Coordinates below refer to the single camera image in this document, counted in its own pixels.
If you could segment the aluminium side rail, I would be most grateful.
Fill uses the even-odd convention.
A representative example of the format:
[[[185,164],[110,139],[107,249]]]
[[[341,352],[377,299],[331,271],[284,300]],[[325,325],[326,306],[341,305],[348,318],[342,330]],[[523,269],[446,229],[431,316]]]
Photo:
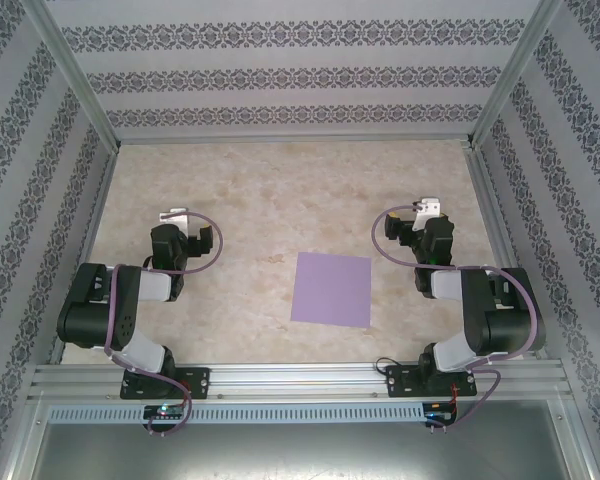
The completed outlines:
[[[484,159],[471,146],[464,146],[462,150],[496,265],[520,267]]]
[[[66,297],[68,296],[71,290],[74,278],[78,272],[80,265],[82,263],[85,263],[91,255],[95,238],[97,235],[98,226],[104,209],[104,204],[106,202],[106,197],[108,195],[108,191],[111,185],[117,158],[118,153],[111,153],[107,158],[106,167],[102,171],[102,175],[98,183],[98,189],[96,191],[96,196],[94,197],[89,210],[86,229],[81,238],[81,248],[74,262],[74,266],[70,271],[70,275],[67,278],[66,289],[62,297],[63,301],[66,301]],[[55,321],[51,347],[48,352],[47,359],[45,361],[46,364],[58,365],[61,363],[61,360],[64,355],[65,347],[63,341],[59,339],[59,334],[57,333],[57,324],[58,321]]]

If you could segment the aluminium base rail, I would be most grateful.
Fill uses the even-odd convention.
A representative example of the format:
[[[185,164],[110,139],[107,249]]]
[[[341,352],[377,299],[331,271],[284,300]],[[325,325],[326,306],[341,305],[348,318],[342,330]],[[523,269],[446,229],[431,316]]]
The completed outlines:
[[[554,400],[573,397],[558,360],[496,362],[501,381],[493,400]],[[371,363],[215,364],[203,385],[207,401],[281,403],[361,402],[386,399],[387,381]],[[110,365],[38,366],[26,399],[118,402],[123,370]]]

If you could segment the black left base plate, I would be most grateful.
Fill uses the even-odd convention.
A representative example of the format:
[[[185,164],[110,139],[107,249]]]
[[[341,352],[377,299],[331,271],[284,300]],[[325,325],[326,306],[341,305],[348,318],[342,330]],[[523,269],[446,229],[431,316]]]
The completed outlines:
[[[172,379],[186,387],[193,400],[204,400],[210,386],[210,369],[176,367]],[[146,375],[124,371],[120,388],[123,400],[168,399],[183,400],[184,393],[175,385]]]

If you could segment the grey metal sheet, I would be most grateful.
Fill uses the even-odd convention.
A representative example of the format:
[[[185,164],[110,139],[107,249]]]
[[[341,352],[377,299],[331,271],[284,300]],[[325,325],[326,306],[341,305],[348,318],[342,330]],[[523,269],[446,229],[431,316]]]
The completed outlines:
[[[4,480],[600,480],[568,401],[491,402],[418,423],[196,423],[164,439],[101,405],[39,403]]]

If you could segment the purple paper sheet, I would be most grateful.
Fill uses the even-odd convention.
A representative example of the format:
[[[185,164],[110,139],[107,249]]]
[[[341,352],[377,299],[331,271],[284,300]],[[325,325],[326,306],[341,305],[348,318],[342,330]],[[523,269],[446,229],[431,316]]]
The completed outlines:
[[[301,252],[297,257],[291,321],[369,328],[371,285],[369,257]]]

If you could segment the aluminium frame post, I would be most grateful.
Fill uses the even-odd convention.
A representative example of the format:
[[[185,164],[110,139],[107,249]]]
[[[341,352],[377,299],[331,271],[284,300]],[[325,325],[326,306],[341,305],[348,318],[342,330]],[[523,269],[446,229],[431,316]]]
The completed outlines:
[[[118,153],[120,141],[88,78],[45,0],[20,0],[38,34],[75,93],[100,139],[109,152]]]
[[[464,145],[465,150],[474,150],[484,142],[561,3],[562,0],[539,0],[485,103],[473,131],[468,135],[468,140]]]

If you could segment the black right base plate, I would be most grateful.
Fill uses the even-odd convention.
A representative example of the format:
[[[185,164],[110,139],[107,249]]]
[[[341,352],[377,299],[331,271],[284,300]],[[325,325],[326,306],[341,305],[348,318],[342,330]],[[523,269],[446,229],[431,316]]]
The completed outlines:
[[[425,374],[417,365],[389,365],[385,369],[388,395],[391,398],[474,397],[477,387],[469,380],[469,374],[460,372],[434,371]]]

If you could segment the left controller board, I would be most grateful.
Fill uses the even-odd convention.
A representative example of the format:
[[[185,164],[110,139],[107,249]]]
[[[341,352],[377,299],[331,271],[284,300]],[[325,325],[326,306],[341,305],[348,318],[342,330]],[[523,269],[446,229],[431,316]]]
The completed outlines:
[[[146,405],[143,410],[143,420],[180,421],[185,413],[186,409],[181,405]]]

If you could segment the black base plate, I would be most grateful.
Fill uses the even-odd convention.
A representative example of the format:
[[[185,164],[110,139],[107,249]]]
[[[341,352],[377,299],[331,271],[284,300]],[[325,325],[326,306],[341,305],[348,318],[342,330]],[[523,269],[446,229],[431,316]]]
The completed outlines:
[[[477,387],[469,380],[469,374],[460,372],[434,371],[425,374],[417,365],[389,365],[385,369],[388,395],[391,398],[474,397]]]
[[[204,400],[210,386],[210,369],[176,367],[172,379],[186,387],[193,400]],[[175,385],[146,375],[124,371],[120,388],[123,400],[168,399],[183,400],[184,393]]]

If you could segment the right controller board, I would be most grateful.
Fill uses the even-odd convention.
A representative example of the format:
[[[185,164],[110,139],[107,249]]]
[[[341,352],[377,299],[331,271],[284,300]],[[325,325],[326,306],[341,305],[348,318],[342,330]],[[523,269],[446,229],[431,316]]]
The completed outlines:
[[[452,424],[457,418],[457,406],[454,402],[424,403],[424,416],[430,421]]]

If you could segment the controller board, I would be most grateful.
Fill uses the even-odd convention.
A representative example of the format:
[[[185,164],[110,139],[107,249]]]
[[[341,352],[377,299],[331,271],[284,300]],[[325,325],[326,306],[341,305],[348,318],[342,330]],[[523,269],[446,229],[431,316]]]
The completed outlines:
[[[424,416],[430,421],[452,424],[457,418],[457,406],[454,402],[424,403]]]
[[[186,409],[181,405],[146,405],[143,410],[143,420],[180,421],[185,413]]]

